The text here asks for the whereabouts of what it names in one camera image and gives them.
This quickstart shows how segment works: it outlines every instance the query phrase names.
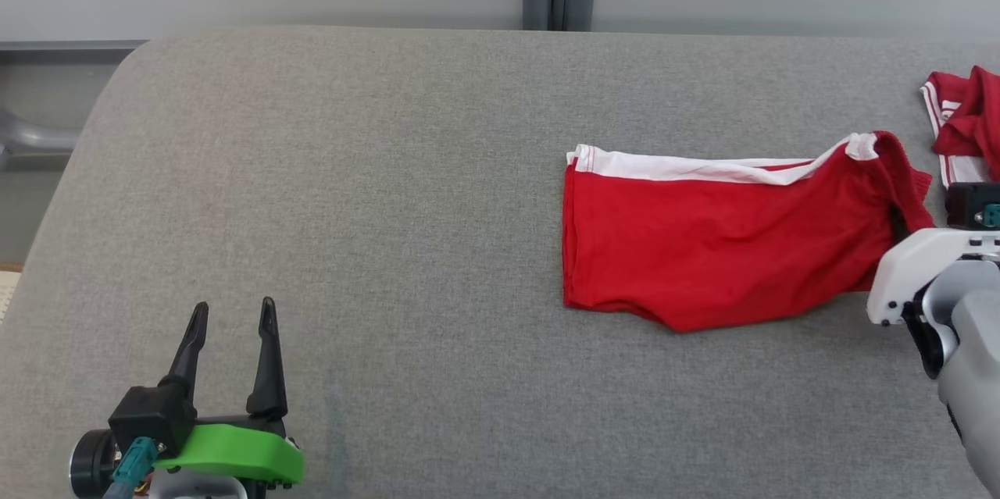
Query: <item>floor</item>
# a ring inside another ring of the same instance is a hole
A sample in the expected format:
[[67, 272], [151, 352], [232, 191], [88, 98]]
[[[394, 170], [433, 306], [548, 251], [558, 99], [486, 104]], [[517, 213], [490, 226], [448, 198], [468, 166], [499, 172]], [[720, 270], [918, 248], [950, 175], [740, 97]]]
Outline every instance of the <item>floor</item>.
[[[127, 52], [0, 52], [0, 107], [47, 126], [83, 128]], [[14, 157], [0, 171], [0, 262], [24, 263], [65, 157]]]

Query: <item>red fabric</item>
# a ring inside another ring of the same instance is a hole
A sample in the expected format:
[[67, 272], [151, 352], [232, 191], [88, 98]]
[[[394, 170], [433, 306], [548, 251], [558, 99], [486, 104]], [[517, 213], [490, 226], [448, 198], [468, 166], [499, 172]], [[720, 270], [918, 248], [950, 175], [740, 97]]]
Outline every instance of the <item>red fabric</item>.
[[928, 80], [939, 99], [960, 101], [934, 142], [944, 156], [979, 156], [1000, 181], [1000, 76], [976, 66], [969, 79], [935, 72]]
[[895, 136], [878, 157], [844, 147], [788, 186], [623, 179], [566, 169], [565, 305], [628, 311], [676, 331], [795, 316], [868, 290], [894, 243], [890, 207], [907, 228], [933, 227], [931, 178]]

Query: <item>white robotic arm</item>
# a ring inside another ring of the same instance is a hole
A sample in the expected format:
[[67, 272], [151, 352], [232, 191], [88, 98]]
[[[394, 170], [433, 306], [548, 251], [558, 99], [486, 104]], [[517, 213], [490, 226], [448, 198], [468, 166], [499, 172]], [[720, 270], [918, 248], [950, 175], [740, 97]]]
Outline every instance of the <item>white robotic arm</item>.
[[1000, 232], [925, 229], [879, 261], [873, 323], [904, 323], [972, 470], [1000, 499]]

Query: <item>gray table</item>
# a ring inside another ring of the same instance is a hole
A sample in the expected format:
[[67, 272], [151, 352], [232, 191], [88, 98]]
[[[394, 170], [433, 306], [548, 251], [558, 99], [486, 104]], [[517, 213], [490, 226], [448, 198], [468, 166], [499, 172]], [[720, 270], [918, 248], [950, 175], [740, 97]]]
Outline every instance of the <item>gray table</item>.
[[147, 44], [94, 109], [0, 327], [2, 495], [69, 496], [76, 439], [159, 379], [199, 300], [196, 405], [242, 410], [270, 295], [308, 479], [275, 497], [982, 497], [907, 332], [870, 325], [865, 295], [675, 335], [565, 309], [560, 272], [575, 144], [794, 157], [889, 129], [936, 172], [917, 88], [975, 62], [1000, 67], [1000, 47], [338, 28]]

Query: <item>red garment with white stripes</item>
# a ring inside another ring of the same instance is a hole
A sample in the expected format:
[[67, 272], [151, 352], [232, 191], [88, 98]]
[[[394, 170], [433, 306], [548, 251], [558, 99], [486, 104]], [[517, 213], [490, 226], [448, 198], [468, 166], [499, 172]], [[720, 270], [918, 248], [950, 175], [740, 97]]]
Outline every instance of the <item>red garment with white stripes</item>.
[[920, 88], [941, 156], [941, 181], [1000, 181], [1000, 76], [934, 72]]
[[852, 134], [815, 160], [567, 154], [566, 306], [628, 311], [676, 331], [795, 316], [868, 290], [890, 215], [933, 227], [931, 178], [896, 136]]

